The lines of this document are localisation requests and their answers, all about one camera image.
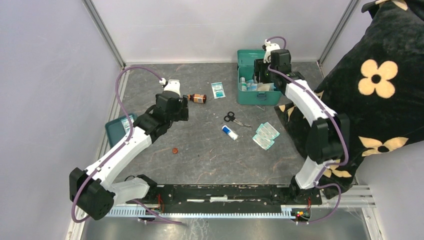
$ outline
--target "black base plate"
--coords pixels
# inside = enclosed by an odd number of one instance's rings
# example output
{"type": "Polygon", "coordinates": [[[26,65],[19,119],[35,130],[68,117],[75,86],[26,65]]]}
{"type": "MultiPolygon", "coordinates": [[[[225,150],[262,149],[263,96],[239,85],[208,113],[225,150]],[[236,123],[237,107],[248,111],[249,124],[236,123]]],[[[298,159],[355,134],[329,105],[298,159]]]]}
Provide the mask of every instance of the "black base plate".
{"type": "MultiPolygon", "coordinates": [[[[176,185],[151,186],[144,204],[164,203],[165,213],[281,213],[281,205],[306,206],[308,199],[294,202],[288,185],[176,185]],[[226,197],[228,201],[214,201],[226,197]]],[[[321,205],[321,195],[310,196],[312,205],[321,205]]]]}

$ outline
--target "metal rod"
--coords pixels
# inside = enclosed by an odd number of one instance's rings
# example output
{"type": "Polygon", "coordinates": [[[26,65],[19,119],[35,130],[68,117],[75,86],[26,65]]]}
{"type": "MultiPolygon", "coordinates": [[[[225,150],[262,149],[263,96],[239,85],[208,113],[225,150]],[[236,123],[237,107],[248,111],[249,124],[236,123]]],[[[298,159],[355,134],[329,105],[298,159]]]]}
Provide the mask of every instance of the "metal rod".
{"type": "Polygon", "coordinates": [[[330,40],[327,42],[327,45],[325,46],[324,51],[322,52],[321,56],[318,59],[319,64],[323,64],[323,62],[328,57],[331,49],[333,48],[334,44],[336,43],[343,29],[345,28],[346,23],[348,22],[352,13],[356,9],[358,3],[359,3],[359,0],[350,0],[349,4],[346,7],[346,10],[344,11],[343,15],[340,18],[340,21],[338,22],[334,32],[332,33],[330,40]]]}
{"type": "Polygon", "coordinates": [[[112,51],[113,57],[117,61],[117,63],[120,65],[121,68],[124,68],[126,66],[126,63],[124,59],[122,58],[121,54],[118,51],[117,46],[115,45],[114,41],[112,40],[111,35],[108,32],[108,29],[105,26],[105,23],[103,23],[102,18],[100,18],[99,12],[97,12],[96,7],[94,6],[94,3],[92,0],[82,0],[85,7],[88,10],[88,13],[90,13],[91,18],[93,19],[95,25],[97,26],[98,30],[100,31],[101,36],[106,41],[107,46],[112,51]]]}

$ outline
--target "black pillow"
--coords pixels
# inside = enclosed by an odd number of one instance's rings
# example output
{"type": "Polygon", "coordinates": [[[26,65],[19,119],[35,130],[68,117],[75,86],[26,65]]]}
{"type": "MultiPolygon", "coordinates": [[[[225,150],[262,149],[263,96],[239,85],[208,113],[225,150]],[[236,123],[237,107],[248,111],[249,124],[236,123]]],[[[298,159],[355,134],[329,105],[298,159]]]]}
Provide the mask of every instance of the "black pillow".
{"type": "MultiPolygon", "coordinates": [[[[349,162],[328,169],[320,185],[337,183],[345,192],[366,156],[424,140],[424,0],[410,2],[380,4],[360,42],[315,90],[350,119],[349,162]]],[[[275,110],[306,158],[307,120],[293,103],[275,110]]],[[[332,198],[338,191],[324,193],[332,198]]]]}

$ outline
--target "black scissor handle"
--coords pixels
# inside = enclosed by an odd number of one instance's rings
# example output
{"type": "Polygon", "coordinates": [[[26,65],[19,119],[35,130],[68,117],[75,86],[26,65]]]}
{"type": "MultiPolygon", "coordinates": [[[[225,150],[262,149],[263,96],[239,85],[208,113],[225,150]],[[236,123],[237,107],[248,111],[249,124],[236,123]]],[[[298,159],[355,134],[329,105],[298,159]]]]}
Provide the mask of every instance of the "black scissor handle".
{"type": "Polygon", "coordinates": [[[229,111],[224,117],[224,121],[226,121],[227,123],[229,123],[230,121],[234,121],[234,119],[236,118],[234,117],[234,112],[232,111],[229,111]]]}

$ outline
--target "cable clip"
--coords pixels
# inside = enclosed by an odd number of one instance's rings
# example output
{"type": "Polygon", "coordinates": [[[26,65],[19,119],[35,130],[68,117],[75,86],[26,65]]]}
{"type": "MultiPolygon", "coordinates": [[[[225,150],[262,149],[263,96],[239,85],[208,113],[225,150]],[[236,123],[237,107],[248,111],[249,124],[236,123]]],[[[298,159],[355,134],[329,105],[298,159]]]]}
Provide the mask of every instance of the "cable clip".
{"type": "Polygon", "coordinates": [[[165,87],[167,85],[167,80],[162,77],[162,80],[160,80],[159,83],[162,85],[162,87],[165,87]]]}

